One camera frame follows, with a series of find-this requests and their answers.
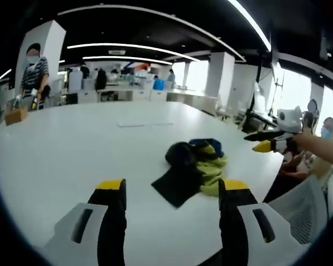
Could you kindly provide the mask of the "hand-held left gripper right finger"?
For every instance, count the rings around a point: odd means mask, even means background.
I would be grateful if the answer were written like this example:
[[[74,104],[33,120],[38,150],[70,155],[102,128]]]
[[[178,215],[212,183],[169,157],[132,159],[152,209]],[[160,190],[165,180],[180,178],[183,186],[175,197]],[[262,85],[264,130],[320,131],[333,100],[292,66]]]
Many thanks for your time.
[[[220,179],[218,189],[223,265],[292,265],[303,254],[289,222],[247,184]]]

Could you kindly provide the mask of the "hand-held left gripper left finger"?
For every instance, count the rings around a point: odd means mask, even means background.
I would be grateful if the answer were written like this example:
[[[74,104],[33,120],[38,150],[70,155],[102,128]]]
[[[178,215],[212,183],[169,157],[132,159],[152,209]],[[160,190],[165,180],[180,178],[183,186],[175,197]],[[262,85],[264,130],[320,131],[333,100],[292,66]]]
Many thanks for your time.
[[[43,255],[51,265],[124,265],[126,208],[125,179],[100,183],[55,224]]]

